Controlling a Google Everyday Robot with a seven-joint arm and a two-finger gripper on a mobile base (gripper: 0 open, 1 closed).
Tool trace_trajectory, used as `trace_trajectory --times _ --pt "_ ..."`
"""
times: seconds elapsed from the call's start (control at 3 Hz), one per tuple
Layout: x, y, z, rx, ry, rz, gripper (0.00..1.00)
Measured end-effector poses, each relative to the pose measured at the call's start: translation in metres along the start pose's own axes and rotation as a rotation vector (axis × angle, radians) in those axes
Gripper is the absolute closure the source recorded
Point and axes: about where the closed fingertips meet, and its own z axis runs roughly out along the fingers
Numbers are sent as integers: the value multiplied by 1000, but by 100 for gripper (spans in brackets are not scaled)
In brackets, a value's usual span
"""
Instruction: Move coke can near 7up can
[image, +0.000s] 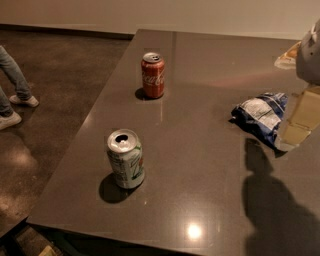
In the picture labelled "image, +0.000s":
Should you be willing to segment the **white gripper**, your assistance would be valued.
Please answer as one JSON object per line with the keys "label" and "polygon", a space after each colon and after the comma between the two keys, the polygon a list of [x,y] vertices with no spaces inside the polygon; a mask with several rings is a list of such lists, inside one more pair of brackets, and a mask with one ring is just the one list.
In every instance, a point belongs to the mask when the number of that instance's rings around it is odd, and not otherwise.
{"label": "white gripper", "polygon": [[309,84],[301,93],[292,94],[280,123],[275,146],[291,151],[320,125],[320,19],[313,24],[301,42],[279,56],[274,66],[289,70],[296,68],[297,76]]}

